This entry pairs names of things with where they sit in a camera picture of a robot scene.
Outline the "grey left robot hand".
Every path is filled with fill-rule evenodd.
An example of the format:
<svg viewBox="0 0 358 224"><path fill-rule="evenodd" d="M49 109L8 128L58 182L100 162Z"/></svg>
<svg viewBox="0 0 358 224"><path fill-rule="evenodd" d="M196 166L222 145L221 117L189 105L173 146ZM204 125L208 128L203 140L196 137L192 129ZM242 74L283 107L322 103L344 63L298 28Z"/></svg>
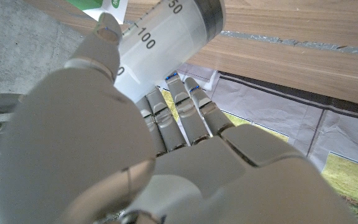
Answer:
<svg viewBox="0 0 358 224"><path fill-rule="evenodd" d="M136 105L113 85L119 24L107 13L0 136L0 223L355 223L302 153L234 125L195 81L191 146L158 156Z"/></svg>

